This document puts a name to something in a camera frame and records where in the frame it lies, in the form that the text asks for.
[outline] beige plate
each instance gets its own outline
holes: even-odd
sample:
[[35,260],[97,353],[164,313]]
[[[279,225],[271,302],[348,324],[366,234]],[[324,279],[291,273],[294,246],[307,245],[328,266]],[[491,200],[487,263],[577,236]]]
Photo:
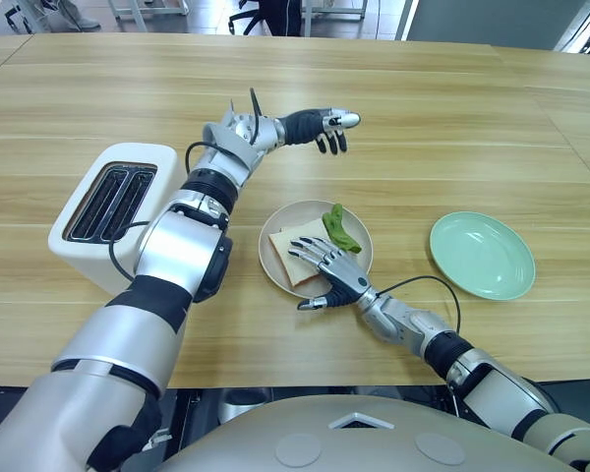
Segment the beige plate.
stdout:
[[[330,289],[330,284],[323,277],[318,276],[299,284],[295,288],[291,287],[286,270],[275,248],[268,240],[268,235],[277,233],[284,227],[298,226],[313,219],[321,218],[322,214],[332,210],[332,205],[330,202],[305,200],[283,206],[270,216],[265,226],[263,226],[263,230],[260,232],[258,251],[260,253],[260,264],[263,266],[266,275],[278,287],[296,297],[313,298],[324,295]],[[363,222],[345,207],[343,208],[343,228],[363,248],[363,251],[356,255],[356,262],[366,272],[369,272],[372,266],[372,259],[374,258],[372,237]]]

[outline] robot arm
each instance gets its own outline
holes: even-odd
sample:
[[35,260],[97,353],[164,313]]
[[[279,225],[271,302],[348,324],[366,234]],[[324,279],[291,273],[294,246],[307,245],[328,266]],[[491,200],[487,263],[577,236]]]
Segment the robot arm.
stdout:
[[540,390],[435,313],[379,294],[367,274],[328,241],[304,237],[291,244],[290,253],[315,265],[332,285],[324,296],[300,303],[300,310],[356,303],[378,338],[423,359],[485,426],[590,471],[590,425],[555,413]]
[[206,125],[207,149],[146,229],[134,280],[93,313],[0,425],[0,471],[104,472],[142,450],[161,421],[157,399],[189,307],[215,294],[227,269],[225,233],[241,190],[272,150],[325,133],[329,141],[360,121],[345,110],[272,119],[256,108],[230,108]]

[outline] white toaster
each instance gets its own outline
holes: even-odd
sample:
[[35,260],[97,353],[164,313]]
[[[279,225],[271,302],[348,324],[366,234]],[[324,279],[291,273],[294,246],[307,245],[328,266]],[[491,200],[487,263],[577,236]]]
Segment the white toaster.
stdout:
[[109,259],[114,254],[133,273],[145,227],[118,228],[151,221],[186,180],[172,147],[122,143],[108,147],[89,168],[48,235],[50,250],[111,295],[129,285]]

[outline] green vegetable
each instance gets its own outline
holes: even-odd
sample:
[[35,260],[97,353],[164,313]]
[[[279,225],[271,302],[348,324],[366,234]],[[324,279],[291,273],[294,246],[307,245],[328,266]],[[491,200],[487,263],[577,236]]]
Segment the green vegetable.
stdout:
[[325,231],[327,231],[330,241],[343,251],[350,251],[355,254],[360,253],[363,248],[361,248],[361,246],[345,232],[341,225],[342,220],[343,206],[341,204],[335,204],[332,207],[332,212],[324,213],[322,216]]

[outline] black office chair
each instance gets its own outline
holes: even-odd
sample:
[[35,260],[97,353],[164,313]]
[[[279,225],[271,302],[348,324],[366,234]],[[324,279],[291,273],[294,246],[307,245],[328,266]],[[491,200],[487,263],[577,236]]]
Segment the black office chair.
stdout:
[[266,21],[274,36],[299,36],[302,27],[302,0],[240,0],[238,7],[243,8],[248,1],[257,2],[256,10],[237,13],[229,17],[229,32],[236,34],[234,22],[251,18],[243,35],[247,35],[260,21]]
[[[248,0],[240,0],[238,2],[238,8],[243,8],[247,4],[247,1]],[[236,34],[236,31],[234,30],[234,22],[237,22],[238,20],[242,20],[244,18],[252,19],[243,31],[243,35],[246,36],[254,28],[255,25],[257,25],[261,20],[264,19],[262,14],[260,13],[260,5],[259,8],[257,8],[256,10],[248,10],[247,12],[237,13],[236,15],[232,15],[231,17],[229,17],[229,23],[227,24],[227,26],[229,27],[229,32],[231,32],[232,34]]]

